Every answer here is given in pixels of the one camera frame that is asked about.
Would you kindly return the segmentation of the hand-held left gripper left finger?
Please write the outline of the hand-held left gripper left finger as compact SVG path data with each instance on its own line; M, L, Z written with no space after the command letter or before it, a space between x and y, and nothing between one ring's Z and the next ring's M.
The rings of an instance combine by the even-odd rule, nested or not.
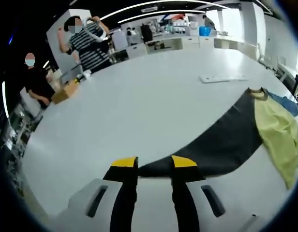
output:
M138 158L114 161L102 179L76 192L50 224L53 232L129 232L137 200Z

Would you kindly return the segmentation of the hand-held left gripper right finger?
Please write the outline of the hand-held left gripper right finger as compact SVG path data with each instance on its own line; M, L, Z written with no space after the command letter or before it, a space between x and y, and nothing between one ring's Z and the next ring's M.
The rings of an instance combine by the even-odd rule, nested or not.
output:
M258 232L265 219L250 208L229 176L205 179L196 162L172 155L172 200L180 232Z

